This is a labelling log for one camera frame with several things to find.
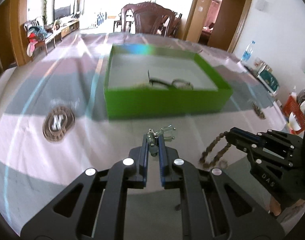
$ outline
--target bottle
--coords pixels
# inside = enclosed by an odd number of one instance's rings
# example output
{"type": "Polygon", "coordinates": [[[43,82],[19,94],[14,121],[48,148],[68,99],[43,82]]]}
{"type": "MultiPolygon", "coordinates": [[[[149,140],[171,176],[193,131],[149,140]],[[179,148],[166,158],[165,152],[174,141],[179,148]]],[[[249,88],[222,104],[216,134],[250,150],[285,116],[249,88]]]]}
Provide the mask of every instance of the bottle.
{"type": "Polygon", "coordinates": [[[249,44],[244,52],[244,55],[242,56],[242,62],[245,64],[247,61],[250,59],[252,51],[253,51],[253,46],[255,42],[252,41],[251,44],[249,44]]]}

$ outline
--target television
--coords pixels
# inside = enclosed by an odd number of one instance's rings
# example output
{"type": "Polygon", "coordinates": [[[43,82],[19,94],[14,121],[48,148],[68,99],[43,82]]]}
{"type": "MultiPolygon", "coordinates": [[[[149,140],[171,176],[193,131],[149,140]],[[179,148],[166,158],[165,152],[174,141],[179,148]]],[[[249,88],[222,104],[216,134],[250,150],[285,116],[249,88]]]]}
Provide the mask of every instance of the television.
{"type": "Polygon", "coordinates": [[[54,20],[74,13],[75,0],[54,0],[54,20]]]}

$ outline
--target blue bottle label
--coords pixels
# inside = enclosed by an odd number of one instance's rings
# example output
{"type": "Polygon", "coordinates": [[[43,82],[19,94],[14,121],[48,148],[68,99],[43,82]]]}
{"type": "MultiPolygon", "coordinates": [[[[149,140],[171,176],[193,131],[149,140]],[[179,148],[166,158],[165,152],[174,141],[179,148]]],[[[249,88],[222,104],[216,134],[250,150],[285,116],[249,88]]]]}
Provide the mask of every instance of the blue bottle label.
{"type": "Polygon", "coordinates": [[[245,51],[244,55],[242,56],[242,61],[248,61],[251,57],[251,53],[245,51]]]}

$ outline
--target wooden door frame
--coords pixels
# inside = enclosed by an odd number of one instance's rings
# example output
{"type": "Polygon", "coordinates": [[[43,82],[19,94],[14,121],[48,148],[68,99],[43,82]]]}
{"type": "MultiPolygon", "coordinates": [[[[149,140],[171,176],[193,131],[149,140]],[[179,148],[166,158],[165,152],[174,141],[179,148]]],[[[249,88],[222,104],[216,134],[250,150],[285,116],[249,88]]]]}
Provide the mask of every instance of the wooden door frame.
{"type": "Polygon", "coordinates": [[[193,1],[194,1],[194,10],[190,11],[192,12],[192,17],[190,19],[190,25],[187,28],[187,33],[185,33],[185,40],[191,42],[198,42],[199,37],[203,30],[203,23],[205,22],[209,7],[211,5],[211,0],[193,0],[193,1]]]}
{"type": "MultiPolygon", "coordinates": [[[[191,23],[192,23],[192,20],[193,20],[193,17],[194,17],[194,12],[196,10],[197,1],[198,0],[193,0],[193,4],[191,6],[191,9],[190,9],[190,12],[189,12],[189,15],[188,15],[188,19],[187,19],[187,24],[186,24],[184,34],[183,34],[183,39],[184,40],[186,40],[186,38],[187,38],[187,34],[188,34],[189,28],[191,26],[191,23]]],[[[228,48],[229,53],[233,53],[235,48],[236,48],[236,45],[239,41],[240,35],[243,31],[245,22],[246,22],[247,17],[248,17],[248,13],[249,13],[249,10],[250,10],[250,7],[251,7],[251,2],[252,2],[252,0],[246,0],[245,1],[245,5],[244,5],[244,8],[243,8],[243,12],[242,12],[242,15],[240,17],[237,29],[235,31],[233,39],[232,39],[232,41],[230,43],[230,46],[228,48]]]]}
{"type": "Polygon", "coordinates": [[[248,17],[248,13],[249,13],[249,10],[250,10],[250,7],[251,7],[251,2],[252,2],[252,0],[246,0],[245,1],[244,9],[243,9],[242,15],[240,17],[237,29],[236,29],[235,34],[233,36],[233,39],[230,43],[230,46],[227,50],[229,53],[233,53],[236,46],[237,46],[240,35],[241,35],[241,33],[244,29],[245,22],[246,22],[247,17],[248,17]]]}
{"type": "Polygon", "coordinates": [[[27,55],[28,39],[23,29],[27,21],[27,0],[10,0],[10,33],[14,58],[18,66],[27,64],[31,59],[27,55]]]}

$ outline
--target open cardboard box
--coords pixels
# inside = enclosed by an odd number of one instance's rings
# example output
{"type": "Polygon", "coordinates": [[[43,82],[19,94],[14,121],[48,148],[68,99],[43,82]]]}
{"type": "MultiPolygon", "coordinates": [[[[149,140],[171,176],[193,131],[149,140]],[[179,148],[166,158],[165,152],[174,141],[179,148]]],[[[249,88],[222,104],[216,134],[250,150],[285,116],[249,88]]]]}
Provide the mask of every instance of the open cardboard box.
{"type": "Polygon", "coordinates": [[[199,54],[150,45],[113,45],[104,92],[110,119],[220,111],[233,91],[199,54]],[[190,82],[193,90],[149,87],[149,78],[190,82]]]}

